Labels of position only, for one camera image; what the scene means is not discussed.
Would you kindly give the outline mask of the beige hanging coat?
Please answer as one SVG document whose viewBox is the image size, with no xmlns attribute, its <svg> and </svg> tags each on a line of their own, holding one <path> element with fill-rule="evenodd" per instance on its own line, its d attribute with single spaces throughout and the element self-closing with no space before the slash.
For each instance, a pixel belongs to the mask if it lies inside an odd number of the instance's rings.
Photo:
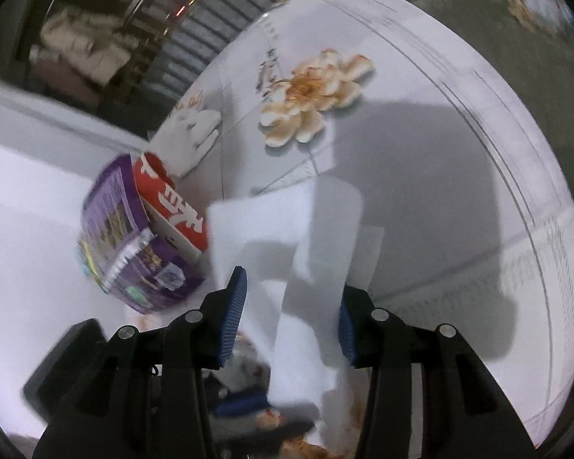
<svg viewBox="0 0 574 459">
<path fill-rule="evenodd" d="M 139 40 L 122 31 L 122 20 L 64 6 L 42 25 L 40 40 L 83 77 L 105 86 L 131 60 Z"/>
</svg>

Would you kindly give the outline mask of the metal balcony railing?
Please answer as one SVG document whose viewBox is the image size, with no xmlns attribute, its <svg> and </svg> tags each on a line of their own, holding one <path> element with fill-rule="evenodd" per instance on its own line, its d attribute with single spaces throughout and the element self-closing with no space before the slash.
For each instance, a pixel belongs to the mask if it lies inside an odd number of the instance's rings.
<svg viewBox="0 0 574 459">
<path fill-rule="evenodd" d="M 132 0 L 124 30 L 139 45 L 121 94 L 178 99 L 210 62 L 279 0 Z"/>
</svg>

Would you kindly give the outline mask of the purple snack bag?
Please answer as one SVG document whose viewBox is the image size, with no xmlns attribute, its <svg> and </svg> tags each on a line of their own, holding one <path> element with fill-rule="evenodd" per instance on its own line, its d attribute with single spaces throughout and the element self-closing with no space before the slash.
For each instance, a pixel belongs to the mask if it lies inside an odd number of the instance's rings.
<svg viewBox="0 0 574 459">
<path fill-rule="evenodd" d="M 202 256 L 186 261 L 152 230 L 134 183 L 137 158 L 119 155 L 96 177 L 83 200 L 78 247 L 104 293 L 150 314 L 172 308 L 200 286 Z"/>
</svg>

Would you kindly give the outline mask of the white paper sheet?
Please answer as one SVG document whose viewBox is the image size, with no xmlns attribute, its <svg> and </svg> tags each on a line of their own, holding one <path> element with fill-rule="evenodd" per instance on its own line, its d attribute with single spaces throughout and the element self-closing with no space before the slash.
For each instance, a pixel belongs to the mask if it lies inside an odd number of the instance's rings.
<svg viewBox="0 0 574 459">
<path fill-rule="evenodd" d="M 225 285 L 235 266 L 248 275 L 239 330 L 271 369 L 269 403 L 313 420 L 308 442 L 344 458 L 357 446 L 366 376 L 340 347 L 342 293 L 349 279 L 369 284 L 383 242 L 362 214 L 361 193 L 329 176 L 207 212 L 215 283 Z"/>
</svg>

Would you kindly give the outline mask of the white tissue paper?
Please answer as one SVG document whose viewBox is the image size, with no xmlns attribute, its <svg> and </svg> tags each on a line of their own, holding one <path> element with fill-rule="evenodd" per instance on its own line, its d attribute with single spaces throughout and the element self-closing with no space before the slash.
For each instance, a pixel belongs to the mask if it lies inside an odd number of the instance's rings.
<svg viewBox="0 0 574 459">
<path fill-rule="evenodd" d="M 179 110 L 169 116 L 150 141 L 149 149 L 171 176 L 195 169 L 219 137 L 222 116 L 214 110 Z"/>
</svg>

